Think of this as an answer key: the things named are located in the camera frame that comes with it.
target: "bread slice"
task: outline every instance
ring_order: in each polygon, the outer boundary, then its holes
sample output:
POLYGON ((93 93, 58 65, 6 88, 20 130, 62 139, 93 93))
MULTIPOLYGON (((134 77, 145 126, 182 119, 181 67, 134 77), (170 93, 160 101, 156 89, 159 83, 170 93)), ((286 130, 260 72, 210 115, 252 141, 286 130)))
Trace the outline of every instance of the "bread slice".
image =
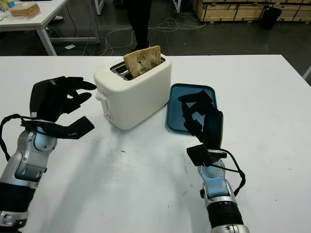
POLYGON ((161 47, 153 46, 143 50, 137 50, 125 55, 123 58, 127 70, 133 78, 136 78, 161 63, 161 47))

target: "blue tray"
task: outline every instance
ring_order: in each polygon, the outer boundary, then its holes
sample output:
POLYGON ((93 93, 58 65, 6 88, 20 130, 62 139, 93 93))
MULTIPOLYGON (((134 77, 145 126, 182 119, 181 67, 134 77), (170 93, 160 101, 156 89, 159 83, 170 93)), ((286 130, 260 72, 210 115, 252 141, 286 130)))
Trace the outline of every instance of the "blue tray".
MULTIPOLYGON (((181 102, 178 100, 178 97, 193 93, 198 93, 201 90, 205 90, 206 93, 214 101, 213 105, 217 108, 215 91, 209 86, 202 85, 192 85, 192 84, 183 84, 176 83, 171 86, 170 99, 166 112, 166 124, 173 130, 178 131, 179 133, 187 133, 187 129, 184 127, 184 118, 182 117, 183 113, 181 110, 181 102)), ((193 119, 196 119, 200 122, 201 125, 204 125, 204 116, 201 116, 198 113, 193 114, 193 119)))

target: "wooden crate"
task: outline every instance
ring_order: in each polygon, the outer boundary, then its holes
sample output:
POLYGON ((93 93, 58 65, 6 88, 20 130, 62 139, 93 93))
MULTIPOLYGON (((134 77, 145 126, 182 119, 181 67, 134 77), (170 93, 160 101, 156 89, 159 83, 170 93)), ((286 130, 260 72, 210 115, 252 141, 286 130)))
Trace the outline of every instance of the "wooden crate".
POLYGON ((292 21, 296 12, 299 9, 299 6, 293 5, 274 5, 275 8, 282 10, 282 13, 277 21, 292 21))
POLYGON ((302 3, 303 0, 285 0, 285 3, 302 3))
POLYGON ((270 2, 270 0, 202 0, 202 2, 270 2))
POLYGON ((237 5, 208 5, 204 21, 233 21, 237 11, 237 5))
POLYGON ((259 20, 263 11, 263 5, 240 5, 235 21, 253 21, 259 20))
POLYGON ((301 6, 293 21, 311 21, 311 6, 301 6))
POLYGON ((200 21, 233 21, 236 13, 236 4, 204 5, 200 0, 192 0, 192 8, 200 21))
POLYGON ((192 9, 198 16, 199 20, 202 22, 204 21, 204 13, 206 6, 203 5, 201 0, 192 0, 191 2, 192 9))

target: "gray floor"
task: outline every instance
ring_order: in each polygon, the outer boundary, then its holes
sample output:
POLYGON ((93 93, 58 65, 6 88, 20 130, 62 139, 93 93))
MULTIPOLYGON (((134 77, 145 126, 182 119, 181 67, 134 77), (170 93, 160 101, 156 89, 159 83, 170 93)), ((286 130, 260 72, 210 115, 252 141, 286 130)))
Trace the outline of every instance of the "gray floor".
MULTIPOLYGON (((117 29, 130 27, 126 10, 116 9, 113 0, 106 0, 101 16, 96 16, 100 35, 106 35, 117 29)), ((184 12, 190 12, 188 0, 184 0, 184 12)), ((71 0, 69 12, 77 27, 77 36, 89 36, 89 16, 85 1, 71 0)), ((74 26, 66 8, 59 15, 64 22, 52 26, 63 37, 74 35, 74 26)), ((153 0, 149 27, 156 27, 167 18, 173 18, 178 23, 201 26, 202 24, 186 15, 176 15, 171 0, 153 0)), ((111 33, 107 38, 112 47, 126 46, 131 41, 131 29, 111 33)), ((232 54, 282 54, 301 75, 311 65, 311 25, 305 23, 278 23, 272 30, 262 30, 258 23, 215 23, 207 24, 200 29, 175 32, 149 30, 151 45, 160 45, 165 55, 232 55, 232 54)), ((58 35, 50 30, 51 36, 58 35)), ((65 50, 64 46, 55 45, 59 55, 82 55, 85 44, 75 44, 76 49, 65 50)), ((130 47, 114 49, 113 55, 124 55, 135 47, 135 40, 130 47)), ((88 44, 85 55, 105 50, 103 42, 100 45, 88 44)), ((10 32, 0 39, 0 55, 47 55, 40 40, 34 32, 10 32)))

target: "toaster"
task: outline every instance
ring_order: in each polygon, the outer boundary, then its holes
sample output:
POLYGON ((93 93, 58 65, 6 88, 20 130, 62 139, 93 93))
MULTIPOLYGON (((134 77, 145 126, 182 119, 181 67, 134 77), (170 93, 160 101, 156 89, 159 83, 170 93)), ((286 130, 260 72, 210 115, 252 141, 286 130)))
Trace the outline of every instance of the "toaster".
POLYGON ((171 72, 172 62, 163 54, 158 66, 134 79, 123 58, 97 70, 96 99, 104 117, 123 130, 138 125, 168 102, 171 72))

